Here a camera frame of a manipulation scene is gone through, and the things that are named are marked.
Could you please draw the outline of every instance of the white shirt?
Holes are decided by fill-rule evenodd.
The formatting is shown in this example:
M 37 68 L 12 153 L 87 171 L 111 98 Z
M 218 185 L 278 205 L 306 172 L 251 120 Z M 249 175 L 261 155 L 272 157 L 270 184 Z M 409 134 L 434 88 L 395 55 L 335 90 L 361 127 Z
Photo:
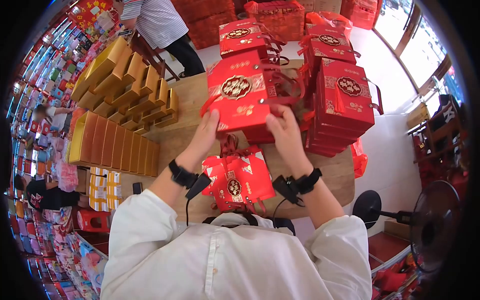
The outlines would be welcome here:
M 370 300 L 367 230 L 358 217 L 330 220 L 305 247 L 255 217 L 258 227 L 214 225 L 247 224 L 228 213 L 180 234 L 177 214 L 155 194 L 130 196 L 113 217 L 101 299 Z
M 152 49 L 163 49 L 188 32 L 170 0 L 124 0 L 121 20 L 137 18 L 135 28 Z
M 52 126 L 58 127 L 59 130 L 62 130 L 65 125 L 65 119 L 67 119 L 67 114 L 58 114 L 55 115 L 56 107 L 51 106 L 47 108 L 46 113 L 52 118 Z

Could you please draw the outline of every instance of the black t-shirt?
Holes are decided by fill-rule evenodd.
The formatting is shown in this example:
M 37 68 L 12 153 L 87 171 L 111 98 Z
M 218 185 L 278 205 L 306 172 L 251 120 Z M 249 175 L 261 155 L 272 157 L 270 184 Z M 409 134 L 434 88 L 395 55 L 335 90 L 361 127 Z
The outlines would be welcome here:
M 64 192 L 59 187 L 47 190 L 45 180 L 32 180 L 26 187 L 26 194 L 30 205 L 40 212 L 76 205 L 80 197 L 77 192 Z

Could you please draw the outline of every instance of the red stool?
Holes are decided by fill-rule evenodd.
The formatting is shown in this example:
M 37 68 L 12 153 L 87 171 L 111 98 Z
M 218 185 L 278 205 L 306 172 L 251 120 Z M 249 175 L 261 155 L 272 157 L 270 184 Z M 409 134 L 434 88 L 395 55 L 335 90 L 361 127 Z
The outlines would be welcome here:
M 88 232 L 110 232 L 108 219 L 110 215 L 110 212 L 81 209 L 77 212 L 78 226 L 81 230 Z

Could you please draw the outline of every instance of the striped shirt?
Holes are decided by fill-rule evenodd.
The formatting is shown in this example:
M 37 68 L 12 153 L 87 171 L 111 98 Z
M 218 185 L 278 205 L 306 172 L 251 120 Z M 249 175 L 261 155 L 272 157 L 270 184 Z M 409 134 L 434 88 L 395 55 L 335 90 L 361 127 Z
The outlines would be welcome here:
M 165 48 L 188 32 L 170 0 L 123 0 L 121 20 L 137 18 L 135 27 L 147 43 Z

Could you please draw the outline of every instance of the wooden table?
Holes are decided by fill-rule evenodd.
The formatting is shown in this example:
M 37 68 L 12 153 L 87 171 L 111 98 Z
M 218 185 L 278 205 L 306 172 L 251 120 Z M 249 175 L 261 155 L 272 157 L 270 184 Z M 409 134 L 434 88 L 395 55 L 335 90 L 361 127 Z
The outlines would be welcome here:
M 290 68 L 298 68 L 301 66 L 303 60 L 291 60 L 288 65 Z M 179 121 L 175 124 L 164 128 L 156 128 L 144 134 L 150 140 L 160 143 L 160 160 L 158 164 L 158 172 L 160 173 L 168 163 L 178 156 L 190 143 L 190 140 L 195 133 L 197 125 L 200 123 L 199 110 L 206 99 L 208 99 L 207 79 L 206 74 L 199 74 L 189 78 L 182 79 L 178 82 L 169 84 L 175 89 L 179 97 Z M 245 136 L 242 132 L 235 133 L 240 142 L 239 149 L 248 147 Z M 268 169 L 275 179 L 279 175 L 287 177 L 291 172 L 286 168 L 282 158 L 278 154 L 273 144 L 260 145 L 265 154 L 265 160 Z M 218 155 L 220 150 L 219 142 L 216 142 L 209 155 Z M 307 153 L 307 157 L 316 168 L 320 168 L 323 173 L 323 180 L 338 202 L 345 206 L 352 202 L 355 193 L 355 182 L 353 173 L 353 162 L 350 147 L 344 152 L 336 155 L 333 158 L 327 158 L 319 155 Z M 199 165 L 195 172 L 201 172 Z M 152 177 L 142 177 L 130 174 L 122 174 L 122 195 L 124 198 L 133 194 L 132 184 L 135 182 L 142 182 L 143 188 L 146 189 L 154 181 Z M 186 192 L 183 192 L 177 201 L 174 209 L 178 214 L 179 221 L 185 220 L 185 199 Z M 264 204 L 267 213 L 271 216 L 283 199 L 277 194 L 276 197 L 265 200 Z M 212 210 L 210 204 L 214 202 L 213 197 L 203 196 L 198 194 L 189 204 L 189 221 L 201 223 L 209 216 L 219 215 L 218 210 Z M 298 207 L 285 201 L 277 210 L 276 216 L 295 219 L 308 216 L 306 208 Z

